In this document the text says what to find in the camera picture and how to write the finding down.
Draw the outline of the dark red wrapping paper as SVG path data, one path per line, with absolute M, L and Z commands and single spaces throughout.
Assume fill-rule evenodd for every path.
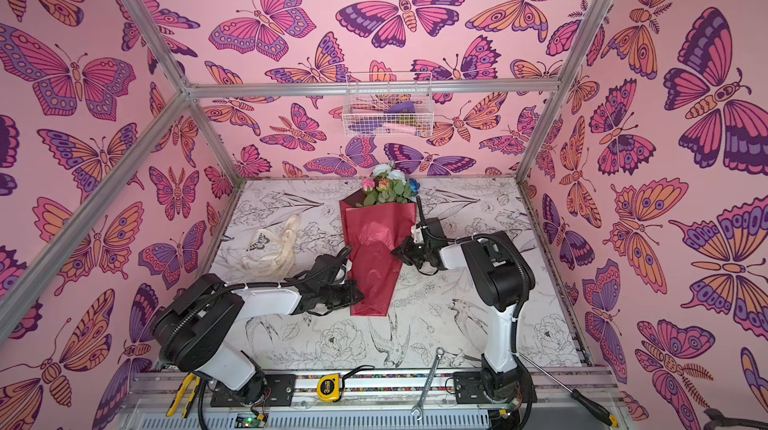
M 416 222 L 413 203 L 365 206 L 366 194 L 357 190 L 340 200 L 345 244 L 352 248 L 351 277 L 363 300 L 350 309 L 353 316 L 385 316 L 402 268 L 392 255 L 411 235 Z

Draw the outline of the white fake rose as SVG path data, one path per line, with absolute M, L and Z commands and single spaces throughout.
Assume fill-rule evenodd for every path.
M 388 202 L 376 202 L 377 204 L 384 203 L 410 203 L 414 202 L 416 196 L 412 195 L 409 186 L 410 177 L 407 173 L 397 169 L 393 163 L 382 163 L 376 165 L 371 174 L 376 183 L 379 178 L 389 178 L 392 181 L 392 196 Z

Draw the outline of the blue fake rose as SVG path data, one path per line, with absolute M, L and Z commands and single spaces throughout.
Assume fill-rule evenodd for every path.
M 410 178 L 409 186 L 410 186 L 411 194 L 412 195 L 417 195 L 419 193 L 420 184 L 415 179 Z

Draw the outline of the small pink fake rose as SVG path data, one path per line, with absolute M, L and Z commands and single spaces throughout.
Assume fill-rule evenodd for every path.
M 376 202 L 378 202 L 377 183 L 373 178 L 364 178 L 362 182 L 362 191 L 364 193 L 362 206 L 374 206 Z

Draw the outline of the coral pink fake rose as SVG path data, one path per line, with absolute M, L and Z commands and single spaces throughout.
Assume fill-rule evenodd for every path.
M 376 190 L 380 202 L 388 202 L 392 196 L 392 181 L 389 178 L 379 178 Z

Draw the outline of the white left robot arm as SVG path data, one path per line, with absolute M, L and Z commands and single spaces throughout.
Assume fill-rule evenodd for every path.
M 227 341 L 231 328 L 270 315 L 325 316 L 360 303 L 363 292 L 347 277 L 351 253 L 345 246 L 322 254 L 310 269 L 281 282 L 228 284 L 215 274 L 203 275 L 154 318 L 151 335 L 160 345 L 160 361 L 217 381 L 239 403 L 260 402 L 267 391 L 265 373 Z

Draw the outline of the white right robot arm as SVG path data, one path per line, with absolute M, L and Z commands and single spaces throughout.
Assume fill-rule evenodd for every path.
M 465 268 L 480 300 L 489 308 L 487 342 L 481 356 L 483 390 L 493 401 L 522 391 L 525 371 L 517 351 L 523 306 L 536 286 L 535 275 L 504 231 L 447 237 L 438 218 L 428 218 L 391 251 L 405 265 L 429 264 L 438 271 Z

